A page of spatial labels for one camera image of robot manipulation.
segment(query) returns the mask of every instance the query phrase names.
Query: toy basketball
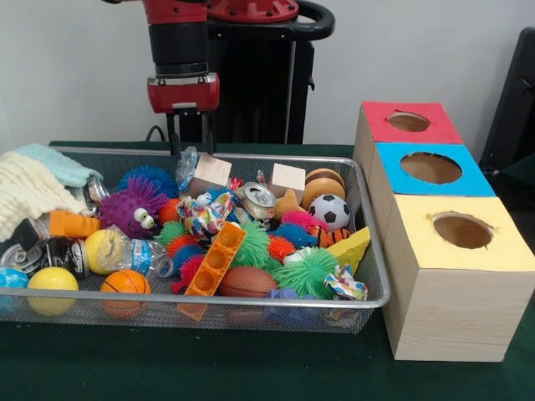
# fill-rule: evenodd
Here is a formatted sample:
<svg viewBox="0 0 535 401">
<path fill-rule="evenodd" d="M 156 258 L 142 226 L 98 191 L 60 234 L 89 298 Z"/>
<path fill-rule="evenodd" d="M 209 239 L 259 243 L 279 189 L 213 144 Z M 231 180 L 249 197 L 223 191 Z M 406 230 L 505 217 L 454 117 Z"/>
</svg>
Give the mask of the toy basketball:
<svg viewBox="0 0 535 401">
<path fill-rule="evenodd" d="M 120 270 L 107 276 L 100 290 L 102 292 L 150 294 L 150 284 L 138 272 Z M 145 306 L 145 302 L 105 300 L 102 301 L 102 305 L 111 317 L 121 319 L 136 316 Z"/>
</svg>

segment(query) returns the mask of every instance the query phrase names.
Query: wooden cube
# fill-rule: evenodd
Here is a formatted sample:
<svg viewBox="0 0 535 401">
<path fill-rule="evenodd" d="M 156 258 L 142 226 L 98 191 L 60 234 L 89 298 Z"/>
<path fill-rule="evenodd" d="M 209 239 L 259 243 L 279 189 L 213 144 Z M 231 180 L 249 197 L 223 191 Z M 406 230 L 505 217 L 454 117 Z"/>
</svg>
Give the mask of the wooden cube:
<svg viewBox="0 0 535 401">
<path fill-rule="evenodd" d="M 496 197 L 395 195 L 385 238 L 395 359 L 502 361 L 535 258 Z"/>
<path fill-rule="evenodd" d="M 197 198 L 209 188 L 224 188 L 231 174 L 232 164 L 208 155 L 199 157 L 188 195 Z"/>
<path fill-rule="evenodd" d="M 275 163 L 269 181 L 269 189 L 277 198 L 283 197 L 286 190 L 293 190 L 298 198 L 298 204 L 300 204 L 303 199 L 306 174 L 304 169 Z"/>
</svg>

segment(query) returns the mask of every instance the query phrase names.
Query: can lid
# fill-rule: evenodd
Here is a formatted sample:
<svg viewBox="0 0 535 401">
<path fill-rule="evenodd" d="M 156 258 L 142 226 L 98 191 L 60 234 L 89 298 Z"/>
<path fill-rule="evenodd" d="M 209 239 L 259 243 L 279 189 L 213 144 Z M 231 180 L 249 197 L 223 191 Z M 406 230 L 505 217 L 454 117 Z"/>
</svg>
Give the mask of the can lid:
<svg viewBox="0 0 535 401">
<path fill-rule="evenodd" d="M 275 207 L 277 204 L 275 195 L 263 185 L 256 182 L 246 182 L 243 189 L 245 190 L 247 199 L 255 205 L 261 207 Z"/>
</svg>

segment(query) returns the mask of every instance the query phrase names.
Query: googly eye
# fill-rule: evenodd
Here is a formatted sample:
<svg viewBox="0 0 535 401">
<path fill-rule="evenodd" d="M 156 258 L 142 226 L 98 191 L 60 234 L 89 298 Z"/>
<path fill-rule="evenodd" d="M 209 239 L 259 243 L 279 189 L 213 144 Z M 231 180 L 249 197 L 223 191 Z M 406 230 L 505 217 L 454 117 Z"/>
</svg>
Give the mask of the googly eye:
<svg viewBox="0 0 535 401">
<path fill-rule="evenodd" d="M 136 220 L 138 223 L 141 223 L 147 217 L 149 217 L 149 213 L 147 212 L 146 209 L 143 209 L 142 207 L 134 211 L 134 220 Z"/>
<path fill-rule="evenodd" d="M 151 229 L 154 227 L 154 219 L 151 216 L 147 216 L 142 222 L 141 226 L 145 228 L 146 230 Z"/>
</svg>

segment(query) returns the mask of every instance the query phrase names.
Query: blue ball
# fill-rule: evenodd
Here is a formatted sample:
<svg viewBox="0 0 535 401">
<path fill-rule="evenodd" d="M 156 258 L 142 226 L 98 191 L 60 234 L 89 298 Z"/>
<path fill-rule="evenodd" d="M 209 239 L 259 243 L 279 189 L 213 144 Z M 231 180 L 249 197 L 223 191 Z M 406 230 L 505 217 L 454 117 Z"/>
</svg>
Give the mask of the blue ball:
<svg viewBox="0 0 535 401">
<path fill-rule="evenodd" d="M 26 273 L 11 267 L 0 267 L 0 288 L 26 288 L 28 281 Z M 20 297 L 1 296 L 0 313 L 15 312 L 20 305 L 20 301 Z"/>
</svg>

